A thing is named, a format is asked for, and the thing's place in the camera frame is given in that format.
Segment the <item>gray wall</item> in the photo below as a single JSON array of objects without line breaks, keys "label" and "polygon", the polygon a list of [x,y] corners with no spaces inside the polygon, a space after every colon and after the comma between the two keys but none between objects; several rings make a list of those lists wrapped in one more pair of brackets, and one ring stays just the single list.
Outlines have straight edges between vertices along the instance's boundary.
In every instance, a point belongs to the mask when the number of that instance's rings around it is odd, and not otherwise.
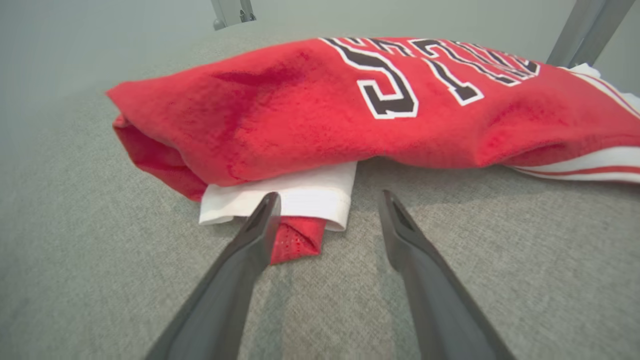
[{"label": "gray wall", "polygon": [[[258,21],[274,26],[317,28],[327,35],[447,38],[538,61],[547,60],[574,4],[575,0],[252,1]],[[340,33],[332,32],[334,24],[340,24]]]},{"label": "gray wall", "polygon": [[208,0],[2,0],[0,123],[125,79],[213,31],[213,19]]},{"label": "gray wall", "polygon": [[593,67],[618,90],[640,95],[640,1],[636,1]]}]

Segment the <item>white trim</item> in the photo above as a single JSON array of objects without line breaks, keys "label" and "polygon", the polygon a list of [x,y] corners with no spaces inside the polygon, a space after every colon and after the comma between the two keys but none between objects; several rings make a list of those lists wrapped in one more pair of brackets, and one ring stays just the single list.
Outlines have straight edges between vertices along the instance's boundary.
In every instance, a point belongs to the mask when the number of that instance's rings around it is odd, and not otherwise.
[{"label": "white trim", "polygon": [[616,146],[602,149],[575,159],[561,161],[538,167],[520,167],[522,170],[540,172],[566,172],[598,167],[637,167],[640,168],[640,147]]},{"label": "white trim", "polygon": [[578,181],[628,181],[630,183],[640,183],[640,174],[633,172],[600,172],[595,174],[572,174],[572,175],[541,175],[528,171],[519,170],[513,168],[517,172],[523,174],[542,177],[544,179],[557,179],[557,180],[578,180]]},{"label": "white trim", "polygon": [[562,69],[566,69],[566,70],[575,72],[577,74],[589,75],[592,78],[600,79],[602,77],[600,75],[600,71],[598,71],[597,69],[594,69],[593,67],[589,66],[589,64],[587,64],[587,63],[576,65],[576,66],[574,66],[574,67],[572,67],[570,69],[567,69],[566,67],[563,67]]}]

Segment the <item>gray fabric surface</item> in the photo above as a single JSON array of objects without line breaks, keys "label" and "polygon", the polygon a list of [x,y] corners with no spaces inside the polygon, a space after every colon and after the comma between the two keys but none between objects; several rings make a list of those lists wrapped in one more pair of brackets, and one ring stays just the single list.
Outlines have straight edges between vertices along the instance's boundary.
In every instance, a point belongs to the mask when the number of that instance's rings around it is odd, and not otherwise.
[{"label": "gray fabric surface", "polygon": [[[314,35],[234,26],[136,77]],[[144,356],[239,229],[197,225],[198,204],[133,167],[103,90],[21,120],[2,144],[0,359]],[[419,357],[404,285],[385,257],[383,188],[518,358],[637,358],[640,186],[383,159],[359,164],[349,228],[327,233],[321,256],[264,272],[240,358]]]}]

